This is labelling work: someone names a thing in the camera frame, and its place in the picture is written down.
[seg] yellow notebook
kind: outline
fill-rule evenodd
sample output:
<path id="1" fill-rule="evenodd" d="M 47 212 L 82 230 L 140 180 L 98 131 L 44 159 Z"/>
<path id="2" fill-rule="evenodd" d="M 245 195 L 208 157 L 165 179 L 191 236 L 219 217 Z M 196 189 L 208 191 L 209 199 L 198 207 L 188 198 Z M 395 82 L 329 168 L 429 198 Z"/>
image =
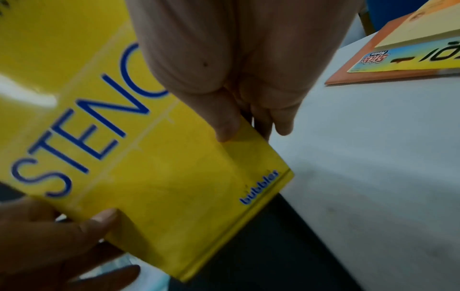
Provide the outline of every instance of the yellow notebook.
<path id="1" fill-rule="evenodd" d="M 226 143 L 150 74 L 122 0 L 0 2 L 0 180 L 184 281 L 293 177 L 248 124 Z"/>
<path id="2" fill-rule="evenodd" d="M 376 45 L 375 50 L 409 46 L 459 35 L 460 0 L 430 0 Z"/>

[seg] orange book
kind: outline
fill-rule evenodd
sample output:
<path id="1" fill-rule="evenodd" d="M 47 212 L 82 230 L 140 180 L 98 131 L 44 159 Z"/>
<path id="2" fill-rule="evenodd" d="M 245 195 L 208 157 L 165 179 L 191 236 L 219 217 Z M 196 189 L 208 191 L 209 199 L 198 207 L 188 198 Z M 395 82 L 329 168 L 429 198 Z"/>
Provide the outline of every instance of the orange book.
<path id="1" fill-rule="evenodd" d="M 362 57 L 374 51 L 375 46 L 404 23 L 412 14 L 388 22 L 360 51 L 358 51 L 346 64 L 344 64 L 327 81 L 326 85 L 359 83 L 369 81 L 392 80 L 402 78 L 417 78 L 453 74 L 454 70 L 395 70 L 382 72 L 349 73 L 348 70 L 358 63 Z"/>

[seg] blue chair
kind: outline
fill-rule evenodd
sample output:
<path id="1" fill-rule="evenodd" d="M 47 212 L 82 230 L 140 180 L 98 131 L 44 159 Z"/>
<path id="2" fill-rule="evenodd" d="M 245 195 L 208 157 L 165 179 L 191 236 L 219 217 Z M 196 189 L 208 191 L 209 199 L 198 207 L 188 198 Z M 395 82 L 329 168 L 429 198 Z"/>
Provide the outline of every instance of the blue chair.
<path id="1" fill-rule="evenodd" d="M 367 0 L 370 19 L 376 31 L 388 21 L 412 13 L 427 0 Z"/>

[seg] bubbles logo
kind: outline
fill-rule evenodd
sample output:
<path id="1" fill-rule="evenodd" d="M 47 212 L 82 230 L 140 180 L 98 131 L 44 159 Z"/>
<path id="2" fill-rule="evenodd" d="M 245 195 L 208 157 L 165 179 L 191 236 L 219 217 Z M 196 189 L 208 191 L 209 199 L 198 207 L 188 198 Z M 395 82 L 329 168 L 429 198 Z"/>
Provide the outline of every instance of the bubbles logo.
<path id="1" fill-rule="evenodd" d="M 248 193 L 246 198 L 240 198 L 241 203 L 244 205 L 249 205 L 254 199 L 257 198 L 257 195 L 261 194 L 265 188 L 268 188 L 270 184 L 278 178 L 279 174 L 276 170 L 268 174 L 268 176 L 263 176 L 263 182 L 257 182 L 257 187 L 251 187 L 251 192 Z"/>

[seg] table surface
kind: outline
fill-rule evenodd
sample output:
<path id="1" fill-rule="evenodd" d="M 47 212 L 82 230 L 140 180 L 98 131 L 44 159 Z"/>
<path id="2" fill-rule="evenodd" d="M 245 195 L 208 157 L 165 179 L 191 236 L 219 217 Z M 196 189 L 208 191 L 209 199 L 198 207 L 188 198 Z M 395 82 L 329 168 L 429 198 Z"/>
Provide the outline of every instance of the table surface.
<path id="1" fill-rule="evenodd" d="M 326 87 L 369 41 L 337 51 L 294 132 L 270 144 L 285 199 L 367 291 L 460 286 L 460 79 Z"/>

